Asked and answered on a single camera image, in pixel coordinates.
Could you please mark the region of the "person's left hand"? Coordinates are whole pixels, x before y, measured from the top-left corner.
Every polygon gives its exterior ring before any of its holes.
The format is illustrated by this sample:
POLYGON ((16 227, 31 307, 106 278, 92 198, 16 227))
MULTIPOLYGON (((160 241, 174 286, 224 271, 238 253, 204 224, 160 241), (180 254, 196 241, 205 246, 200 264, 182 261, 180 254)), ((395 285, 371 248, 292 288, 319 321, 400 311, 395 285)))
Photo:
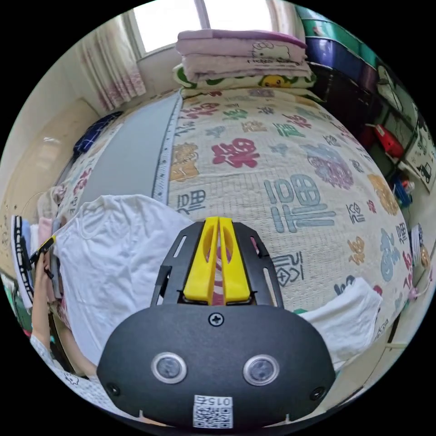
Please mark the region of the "person's left hand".
POLYGON ((43 269, 43 257, 41 254, 35 266, 33 310, 46 304, 58 304, 60 299, 55 298, 52 280, 43 269))

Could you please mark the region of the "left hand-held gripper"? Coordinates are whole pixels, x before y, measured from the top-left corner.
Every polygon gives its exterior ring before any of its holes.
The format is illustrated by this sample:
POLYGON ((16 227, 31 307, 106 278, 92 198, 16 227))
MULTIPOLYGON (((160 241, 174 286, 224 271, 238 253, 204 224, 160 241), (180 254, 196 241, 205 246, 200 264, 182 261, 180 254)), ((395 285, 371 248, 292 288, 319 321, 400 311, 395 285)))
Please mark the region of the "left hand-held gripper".
POLYGON ((37 263, 40 255, 43 254, 43 269, 51 280, 58 280, 60 277, 59 258, 50 250, 55 241, 56 236, 52 235, 29 258, 30 263, 37 263))

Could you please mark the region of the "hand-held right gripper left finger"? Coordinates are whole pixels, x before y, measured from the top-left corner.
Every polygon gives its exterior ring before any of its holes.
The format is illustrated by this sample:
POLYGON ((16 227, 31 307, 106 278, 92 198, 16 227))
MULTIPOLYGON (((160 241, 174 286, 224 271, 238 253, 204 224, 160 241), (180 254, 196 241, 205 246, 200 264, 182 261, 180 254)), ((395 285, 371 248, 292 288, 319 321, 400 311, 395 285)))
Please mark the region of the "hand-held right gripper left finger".
POLYGON ((190 302, 212 302, 216 271, 218 218, 207 218, 199 235, 193 262, 183 290, 190 302))

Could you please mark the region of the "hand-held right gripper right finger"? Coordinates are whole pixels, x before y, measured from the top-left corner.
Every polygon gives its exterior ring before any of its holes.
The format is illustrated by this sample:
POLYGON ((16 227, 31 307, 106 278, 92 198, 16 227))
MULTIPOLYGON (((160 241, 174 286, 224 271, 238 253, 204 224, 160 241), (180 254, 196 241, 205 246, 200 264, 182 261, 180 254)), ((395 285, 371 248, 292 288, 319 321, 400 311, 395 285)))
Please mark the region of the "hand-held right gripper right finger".
POLYGON ((232 220, 220 217, 219 229, 223 300, 246 302, 250 299, 250 289, 232 220))

